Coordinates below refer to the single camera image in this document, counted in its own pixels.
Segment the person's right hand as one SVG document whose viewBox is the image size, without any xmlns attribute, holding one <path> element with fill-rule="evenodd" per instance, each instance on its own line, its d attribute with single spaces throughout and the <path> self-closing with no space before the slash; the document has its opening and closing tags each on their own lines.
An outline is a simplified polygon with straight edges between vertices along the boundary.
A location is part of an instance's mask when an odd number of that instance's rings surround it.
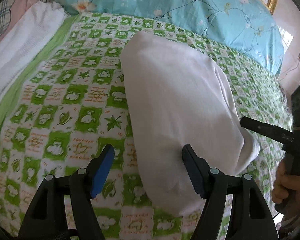
<svg viewBox="0 0 300 240">
<path fill-rule="evenodd" d="M 285 212 L 287 218 L 300 215 L 300 176 L 286 174 L 285 160 L 279 163 L 271 195 L 275 204 L 289 199 Z"/>
</svg>

